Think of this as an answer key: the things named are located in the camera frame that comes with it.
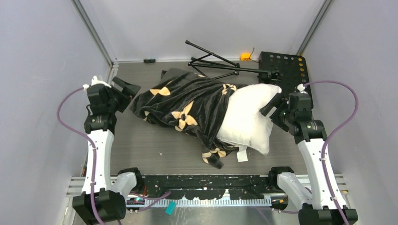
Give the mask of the white pillow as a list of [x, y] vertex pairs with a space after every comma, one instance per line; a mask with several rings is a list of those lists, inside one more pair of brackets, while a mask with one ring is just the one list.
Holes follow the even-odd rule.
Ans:
[[235, 91], [229, 98], [227, 111], [217, 139], [238, 147], [238, 162], [246, 162], [247, 148], [262, 155], [269, 153], [269, 138], [273, 123], [260, 113], [271, 99], [282, 89], [272, 84], [252, 84]]

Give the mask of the black floral pillowcase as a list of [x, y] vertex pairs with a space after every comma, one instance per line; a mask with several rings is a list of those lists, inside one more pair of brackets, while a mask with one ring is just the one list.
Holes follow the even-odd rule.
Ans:
[[238, 150], [217, 139], [229, 98], [244, 84], [225, 83], [208, 76], [171, 68], [157, 85], [138, 94], [130, 110], [138, 118], [198, 138], [202, 160], [217, 169], [220, 158]]

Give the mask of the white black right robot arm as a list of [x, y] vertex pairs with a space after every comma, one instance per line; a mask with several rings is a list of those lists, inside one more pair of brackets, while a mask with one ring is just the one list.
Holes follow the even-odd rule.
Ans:
[[298, 211], [301, 225], [353, 225], [358, 221], [355, 209], [344, 200], [328, 155], [328, 136], [321, 120], [312, 118], [312, 99], [307, 93], [290, 93], [288, 98], [277, 93], [260, 113], [289, 132], [303, 156], [310, 187], [299, 182], [288, 166], [272, 167], [268, 187], [284, 191], [289, 205]]

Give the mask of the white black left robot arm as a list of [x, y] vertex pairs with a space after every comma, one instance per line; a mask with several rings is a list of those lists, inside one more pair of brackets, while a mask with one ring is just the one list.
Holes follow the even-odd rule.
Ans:
[[132, 168], [123, 170], [115, 181], [110, 175], [116, 112], [124, 112], [140, 86], [118, 77], [108, 84], [94, 76], [83, 89], [89, 100], [82, 133], [88, 141], [87, 169], [81, 194], [73, 197], [72, 206], [87, 225], [103, 225], [121, 221], [129, 193], [139, 194], [144, 188], [143, 180]]

